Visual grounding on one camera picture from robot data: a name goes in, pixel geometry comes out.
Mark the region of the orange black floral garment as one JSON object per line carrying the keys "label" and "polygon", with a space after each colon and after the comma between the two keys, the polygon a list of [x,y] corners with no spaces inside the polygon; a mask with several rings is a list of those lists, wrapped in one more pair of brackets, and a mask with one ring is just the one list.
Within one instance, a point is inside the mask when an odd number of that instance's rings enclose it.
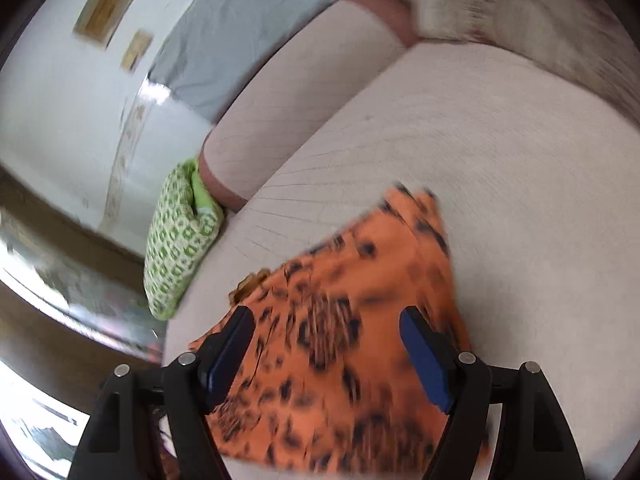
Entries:
{"label": "orange black floral garment", "polygon": [[200,348],[239,306],[255,333],[228,396],[207,417],[232,460],[302,474],[417,477],[446,426],[399,335],[415,307],[459,350],[436,196],[394,185],[341,229],[308,200],[257,197],[209,252],[168,326],[165,356]]}

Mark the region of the wooden glass-panel door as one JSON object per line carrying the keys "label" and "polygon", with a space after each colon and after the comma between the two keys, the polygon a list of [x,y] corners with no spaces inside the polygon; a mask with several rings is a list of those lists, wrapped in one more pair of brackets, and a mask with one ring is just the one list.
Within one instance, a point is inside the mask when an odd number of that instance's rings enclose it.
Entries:
{"label": "wooden glass-panel door", "polygon": [[104,379],[163,359],[141,259],[1,174],[1,475],[64,479]]}

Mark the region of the green white patterned pillow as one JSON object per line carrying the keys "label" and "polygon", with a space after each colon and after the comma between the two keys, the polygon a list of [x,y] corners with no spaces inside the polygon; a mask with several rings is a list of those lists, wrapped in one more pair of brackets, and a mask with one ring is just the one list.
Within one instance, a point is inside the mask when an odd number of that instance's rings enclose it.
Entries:
{"label": "green white patterned pillow", "polygon": [[206,190],[194,158],[164,181],[146,240],[143,286],[151,314],[175,315],[181,297],[224,224],[224,210]]}

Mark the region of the pink quilted mattress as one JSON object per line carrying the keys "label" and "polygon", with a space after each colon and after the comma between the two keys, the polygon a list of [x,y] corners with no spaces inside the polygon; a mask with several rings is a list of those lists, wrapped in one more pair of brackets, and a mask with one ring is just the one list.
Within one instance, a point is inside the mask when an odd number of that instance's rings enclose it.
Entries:
{"label": "pink quilted mattress", "polygon": [[506,50],[422,42],[324,124],[231,219],[169,322],[171,361],[274,268],[377,203],[438,198],[457,303],[488,363],[538,362],[589,472],[639,439],[639,133]]}

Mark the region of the beige striped cloth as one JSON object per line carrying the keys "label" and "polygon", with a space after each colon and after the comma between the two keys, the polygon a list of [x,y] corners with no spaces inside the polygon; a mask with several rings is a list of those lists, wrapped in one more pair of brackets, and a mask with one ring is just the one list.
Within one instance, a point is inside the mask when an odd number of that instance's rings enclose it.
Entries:
{"label": "beige striped cloth", "polygon": [[548,72],[639,120],[639,52],[621,30],[592,18],[563,24],[537,0],[412,0],[424,39],[489,44],[524,56]]}

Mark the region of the pink bolster cushion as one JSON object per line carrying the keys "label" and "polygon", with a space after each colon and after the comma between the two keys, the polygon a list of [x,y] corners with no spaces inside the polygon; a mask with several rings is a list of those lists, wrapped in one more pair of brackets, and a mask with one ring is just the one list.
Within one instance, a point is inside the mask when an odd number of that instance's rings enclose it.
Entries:
{"label": "pink bolster cushion", "polygon": [[198,171],[239,211],[333,115],[418,41],[400,0],[337,0],[258,70],[206,136]]}

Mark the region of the grey pillow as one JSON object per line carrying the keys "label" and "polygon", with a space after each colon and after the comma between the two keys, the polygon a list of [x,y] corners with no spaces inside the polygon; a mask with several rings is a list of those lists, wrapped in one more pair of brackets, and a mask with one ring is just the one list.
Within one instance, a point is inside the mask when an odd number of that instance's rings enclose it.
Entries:
{"label": "grey pillow", "polygon": [[167,36],[149,82],[218,122],[256,72],[336,0],[194,0]]}

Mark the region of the small wall plaque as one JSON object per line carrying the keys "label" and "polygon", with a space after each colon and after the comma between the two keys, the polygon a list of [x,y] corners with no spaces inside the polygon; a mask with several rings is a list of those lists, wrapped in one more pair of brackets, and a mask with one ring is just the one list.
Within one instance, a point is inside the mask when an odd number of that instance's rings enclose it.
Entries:
{"label": "small wall plaque", "polygon": [[130,44],[122,56],[120,67],[127,72],[133,72],[152,44],[153,35],[146,30],[139,29],[132,37]]}

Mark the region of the large framed wall plaque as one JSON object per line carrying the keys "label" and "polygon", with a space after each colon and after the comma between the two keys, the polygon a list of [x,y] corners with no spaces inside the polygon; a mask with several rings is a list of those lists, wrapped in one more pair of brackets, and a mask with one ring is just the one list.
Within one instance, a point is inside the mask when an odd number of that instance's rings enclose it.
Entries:
{"label": "large framed wall plaque", "polygon": [[74,34],[106,49],[133,1],[87,0],[74,25]]}

